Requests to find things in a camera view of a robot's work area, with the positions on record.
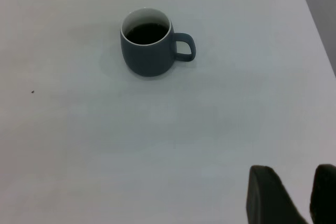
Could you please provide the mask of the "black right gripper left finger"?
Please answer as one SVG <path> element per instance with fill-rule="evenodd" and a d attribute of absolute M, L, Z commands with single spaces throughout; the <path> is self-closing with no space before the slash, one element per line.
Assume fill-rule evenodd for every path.
<path fill-rule="evenodd" d="M 306 223 L 280 177 L 268 166 L 250 168 L 246 211 L 248 223 Z"/>

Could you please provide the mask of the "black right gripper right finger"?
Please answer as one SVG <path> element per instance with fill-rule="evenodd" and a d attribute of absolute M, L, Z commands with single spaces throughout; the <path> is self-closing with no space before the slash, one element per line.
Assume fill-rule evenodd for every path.
<path fill-rule="evenodd" d="M 313 223 L 335 223 L 335 166 L 317 167 L 310 199 Z"/>

